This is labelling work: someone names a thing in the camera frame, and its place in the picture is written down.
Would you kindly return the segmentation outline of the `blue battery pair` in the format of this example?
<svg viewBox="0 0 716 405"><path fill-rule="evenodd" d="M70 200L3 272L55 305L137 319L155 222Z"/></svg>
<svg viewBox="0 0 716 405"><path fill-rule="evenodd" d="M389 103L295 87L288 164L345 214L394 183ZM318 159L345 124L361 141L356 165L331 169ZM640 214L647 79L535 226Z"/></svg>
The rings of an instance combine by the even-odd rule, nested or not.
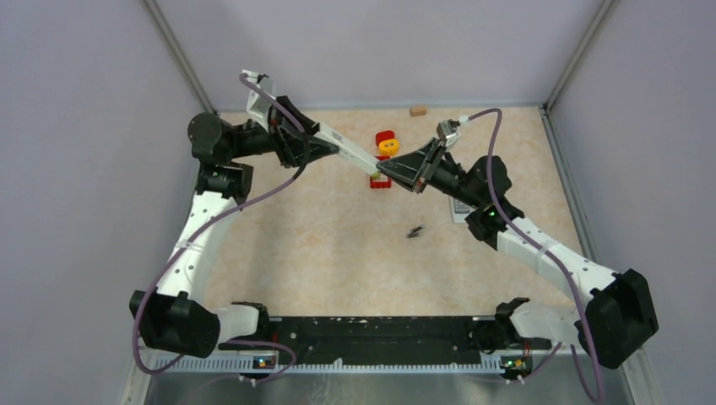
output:
<svg viewBox="0 0 716 405"><path fill-rule="evenodd" d="M414 228L412 228L412 229L408 232L408 234L406 235L406 237L407 237L408 239L418 237L418 236L421 235L421 231L422 231L424 228L425 228L424 225L420 225L420 226L414 227Z"/></svg>

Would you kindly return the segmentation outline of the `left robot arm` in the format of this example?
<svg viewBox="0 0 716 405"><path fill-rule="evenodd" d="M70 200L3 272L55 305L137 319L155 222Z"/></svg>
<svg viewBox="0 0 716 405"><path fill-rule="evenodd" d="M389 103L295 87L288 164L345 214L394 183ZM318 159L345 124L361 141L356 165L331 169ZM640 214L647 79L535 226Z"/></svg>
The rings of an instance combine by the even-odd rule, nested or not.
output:
<svg viewBox="0 0 716 405"><path fill-rule="evenodd" d="M237 159L275 154L282 166L302 172L318 159L340 154L343 138L303 116L285 96L260 100L258 106L240 125L211 112L199 113L188 123L191 152L199 162L191 209L165 267L129 302L138 364L141 345L179 357L206 358L233 338L255 349L270 339L268 314L260 304L239 302L215 310L203 305L203 290L231 222L297 178L293 175L275 189L250 197L253 168Z"/></svg>

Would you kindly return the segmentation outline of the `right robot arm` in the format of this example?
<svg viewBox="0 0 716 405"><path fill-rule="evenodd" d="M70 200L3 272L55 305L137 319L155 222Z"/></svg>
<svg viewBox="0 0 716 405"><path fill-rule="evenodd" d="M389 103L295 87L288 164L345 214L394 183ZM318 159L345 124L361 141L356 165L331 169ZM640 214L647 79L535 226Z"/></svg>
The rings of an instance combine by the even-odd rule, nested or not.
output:
<svg viewBox="0 0 716 405"><path fill-rule="evenodd" d="M412 153L378 161L377 170L411 192L431 186L467 204L472 236L573 300L570 310L530 300L504 305L498 312L505 318L495 325L501 345L516 348L527 338L579 345L615 370L659 330L648 280L634 269L619 273L599 265L536 226L507 200L512 182L500 157L483 156L464 170L433 139Z"/></svg>

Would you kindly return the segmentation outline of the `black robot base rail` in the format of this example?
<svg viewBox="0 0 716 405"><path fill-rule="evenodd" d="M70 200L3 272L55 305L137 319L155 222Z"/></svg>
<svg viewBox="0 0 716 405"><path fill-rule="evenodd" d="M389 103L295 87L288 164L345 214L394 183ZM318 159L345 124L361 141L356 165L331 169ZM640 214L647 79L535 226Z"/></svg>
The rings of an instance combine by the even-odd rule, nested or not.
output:
<svg viewBox="0 0 716 405"><path fill-rule="evenodd" d="M280 343L296 365L422 366L477 365L489 354L526 348L549 350L551 341L521 338L491 316L284 316L220 350L243 350L248 342Z"/></svg>

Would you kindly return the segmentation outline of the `white rectangular stick device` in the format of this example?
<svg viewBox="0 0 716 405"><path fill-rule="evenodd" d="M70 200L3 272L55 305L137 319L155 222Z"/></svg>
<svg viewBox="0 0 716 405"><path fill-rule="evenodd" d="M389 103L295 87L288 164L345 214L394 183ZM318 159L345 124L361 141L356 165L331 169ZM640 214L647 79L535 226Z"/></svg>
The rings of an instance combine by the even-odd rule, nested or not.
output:
<svg viewBox="0 0 716 405"><path fill-rule="evenodd" d="M381 175L377 168L379 162L377 157L352 142L349 138L341 135L329 125L319 122L315 137L335 145L339 149L338 155L340 157L365 172L372 179L377 179Z"/></svg>

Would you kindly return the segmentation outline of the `white remote control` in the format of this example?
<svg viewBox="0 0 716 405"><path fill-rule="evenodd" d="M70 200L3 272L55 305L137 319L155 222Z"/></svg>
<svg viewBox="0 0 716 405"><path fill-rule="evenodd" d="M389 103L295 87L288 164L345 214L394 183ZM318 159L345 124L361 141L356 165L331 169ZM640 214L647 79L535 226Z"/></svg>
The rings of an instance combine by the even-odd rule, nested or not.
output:
<svg viewBox="0 0 716 405"><path fill-rule="evenodd" d="M467 217L475 210L470 205L454 197L448 198L451 208L451 218L455 224L464 224Z"/></svg>

